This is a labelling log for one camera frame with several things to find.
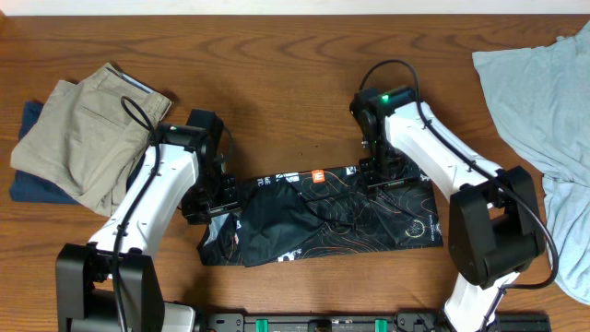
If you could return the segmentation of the black orange-patterned sports shirt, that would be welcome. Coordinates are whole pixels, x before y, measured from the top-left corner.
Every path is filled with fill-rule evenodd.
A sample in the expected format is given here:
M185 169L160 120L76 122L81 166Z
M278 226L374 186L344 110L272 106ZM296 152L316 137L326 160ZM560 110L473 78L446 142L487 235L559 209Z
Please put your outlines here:
M391 177L356 166L280 173L239 182L237 194L197 247L205 266L443 245L430 178L415 166Z

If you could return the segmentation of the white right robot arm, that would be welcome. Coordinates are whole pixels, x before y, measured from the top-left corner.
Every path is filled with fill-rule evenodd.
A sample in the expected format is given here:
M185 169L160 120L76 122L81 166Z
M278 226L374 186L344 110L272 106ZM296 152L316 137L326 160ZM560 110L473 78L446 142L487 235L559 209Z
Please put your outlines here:
M501 330L500 301L546 251L530 174L477 154L410 87L362 89L349 111L372 154L361 164L370 179L399 178L414 163L449 202L449 251L458 277L442 327Z

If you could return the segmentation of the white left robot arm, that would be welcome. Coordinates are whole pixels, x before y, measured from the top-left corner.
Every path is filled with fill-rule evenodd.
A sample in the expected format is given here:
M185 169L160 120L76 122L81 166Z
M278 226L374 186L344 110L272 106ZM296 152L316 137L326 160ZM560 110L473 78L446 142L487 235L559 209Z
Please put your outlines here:
M203 331L197 309L164 300L154 264L174 211L190 190L215 196L227 128L162 124L123 203L84 245L55 261L61 331Z

